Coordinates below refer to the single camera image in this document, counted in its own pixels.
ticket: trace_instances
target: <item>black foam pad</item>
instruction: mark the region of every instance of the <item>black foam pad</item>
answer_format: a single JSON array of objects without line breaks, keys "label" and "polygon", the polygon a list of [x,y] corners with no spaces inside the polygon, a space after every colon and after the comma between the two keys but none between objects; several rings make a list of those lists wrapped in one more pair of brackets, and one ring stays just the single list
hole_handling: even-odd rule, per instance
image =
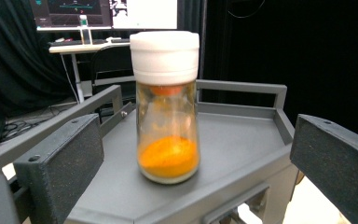
[{"label": "black foam pad", "polygon": [[299,115],[290,158],[352,224],[358,223],[358,134]]},{"label": "black foam pad", "polygon": [[103,163],[98,116],[73,119],[15,160],[34,201],[32,223],[63,223]]}]

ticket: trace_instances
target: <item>black cable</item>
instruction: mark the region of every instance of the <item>black cable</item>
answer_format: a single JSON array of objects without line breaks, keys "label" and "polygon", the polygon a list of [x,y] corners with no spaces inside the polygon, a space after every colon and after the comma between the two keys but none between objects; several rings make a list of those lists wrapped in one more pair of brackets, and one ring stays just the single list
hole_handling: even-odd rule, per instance
[{"label": "black cable", "polygon": [[38,116],[36,117],[32,117],[30,119],[38,119],[41,116],[43,116],[45,114],[45,112],[49,110],[51,113],[51,117],[46,118],[46,119],[41,119],[38,122],[34,122],[34,123],[30,123],[27,122],[25,120],[16,120],[13,121],[11,123],[8,123],[5,125],[4,131],[2,133],[2,136],[0,138],[0,143],[4,144],[5,142],[18,137],[19,135],[28,132],[29,130],[31,130],[33,127],[36,127],[37,125],[52,119],[54,117],[56,117],[57,115],[59,115],[63,110],[59,110],[56,109],[56,111],[53,110],[52,106],[47,107],[45,110],[43,110]]},{"label": "black cable", "polygon": [[260,8],[264,5],[264,3],[266,2],[266,0],[263,0],[263,2],[261,2],[261,4],[260,4],[260,6],[258,6],[258,8],[254,11],[254,12],[252,12],[251,14],[249,14],[249,15],[246,15],[246,16],[237,16],[237,15],[234,15],[232,12],[230,12],[229,10],[227,11],[228,12],[228,14],[230,14],[232,17],[234,17],[234,18],[237,18],[237,19],[246,19],[246,18],[249,18],[249,17],[251,17],[251,16],[254,16],[254,14],[256,14],[259,10],[260,10]]}]

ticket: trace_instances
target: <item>gray tray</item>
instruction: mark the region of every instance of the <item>gray tray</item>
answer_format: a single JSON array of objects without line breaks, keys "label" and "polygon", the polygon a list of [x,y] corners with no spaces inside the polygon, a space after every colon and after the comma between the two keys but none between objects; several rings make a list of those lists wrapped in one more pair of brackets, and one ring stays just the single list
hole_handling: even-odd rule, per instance
[{"label": "gray tray", "polygon": [[198,88],[276,94],[273,107],[199,102],[201,163],[189,180],[160,185],[136,162],[136,111],[103,138],[105,159],[68,222],[210,223],[268,189],[264,223],[280,223],[297,169],[289,161],[294,129],[278,85],[199,81]]}]

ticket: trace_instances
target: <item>black background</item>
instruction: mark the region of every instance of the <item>black background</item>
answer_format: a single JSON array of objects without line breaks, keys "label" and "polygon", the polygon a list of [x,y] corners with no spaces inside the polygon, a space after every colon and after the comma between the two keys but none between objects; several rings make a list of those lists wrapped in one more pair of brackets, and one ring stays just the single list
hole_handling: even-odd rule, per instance
[{"label": "black background", "polygon": [[[208,0],[203,78],[284,84],[284,111],[358,133],[358,1]],[[205,92],[204,99],[268,105],[270,96]]]}]

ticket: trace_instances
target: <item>table leg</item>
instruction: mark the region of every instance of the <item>table leg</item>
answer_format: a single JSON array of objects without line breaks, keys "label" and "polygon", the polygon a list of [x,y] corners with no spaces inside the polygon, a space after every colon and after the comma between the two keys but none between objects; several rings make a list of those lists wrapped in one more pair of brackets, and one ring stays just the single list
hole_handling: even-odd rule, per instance
[{"label": "table leg", "polygon": [[73,54],[71,54],[71,57],[72,57],[72,66],[74,67],[74,73],[75,73],[77,95],[79,98],[79,103],[82,103],[82,102],[84,102],[84,95],[83,95],[83,90],[81,89],[81,81],[80,81],[79,71],[77,69],[76,55],[73,53]]}]

